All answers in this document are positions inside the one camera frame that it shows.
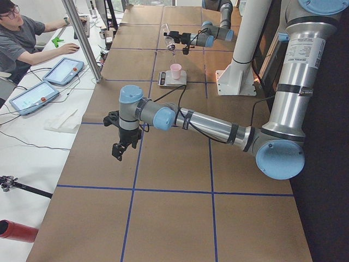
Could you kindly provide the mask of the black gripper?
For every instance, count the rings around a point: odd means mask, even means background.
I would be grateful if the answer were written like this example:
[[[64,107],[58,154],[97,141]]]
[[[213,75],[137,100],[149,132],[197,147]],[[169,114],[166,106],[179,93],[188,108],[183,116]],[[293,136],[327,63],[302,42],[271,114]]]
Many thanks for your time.
[[[114,156],[118,161],[122,161],[123,153],[127,150],[128,146],[131,145],[132,148],[137,148],[137,143],[141,140],[142,131],[140,128],[133,130],[126,130],[119,128],[119,143],[115,143],[112,146],[112,156]]]
[[[163,33],[165,37],[174,37],[170,40],[170,44],[191,44],[191,33],[182,33],[178,31],[170,31]]]

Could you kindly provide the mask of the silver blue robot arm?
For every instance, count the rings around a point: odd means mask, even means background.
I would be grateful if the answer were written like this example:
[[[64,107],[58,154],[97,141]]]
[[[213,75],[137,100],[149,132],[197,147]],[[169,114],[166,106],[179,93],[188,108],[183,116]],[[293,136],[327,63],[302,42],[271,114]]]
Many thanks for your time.
[[[163,36],[166,48],[170,51],[175,49],[176,44],[182,44],[183,53],[188,54],[192,47],[212,47],[216,39],[223,41],[232,41],[234,31],[231,30],[231,16],[233,4],[231,1],[202,1],[202,8],[218,11],[220,13],[220,23],[215,26],[210,21],[202,23],[201,29],[197,33],[179,33],[171,31],[167,24],[163,24]]]
[[[270,1],[248,1],[244,10],[232,61],[216,72],[218,112],[208,116],[179,104],[160,104],[143,95],[135,85],[119,93],[119,109],[104,118],[105,126],[119,130],[112,155],[122,159],[126,149],[136,147],[140,124],[168,130],[177,126],[194,130],[222,144],[238,146],[254,156],[257,167],[268,177],[287,180],[298,175],[305,164],[303,119],[313,94],[313,85],[327,39],[338,28],[348,1],[282,1],[275,38],[287,43],[279,82],[267,123],[255,128],[246,117],[245,96],[255,87],[251,64],[267,17]]]

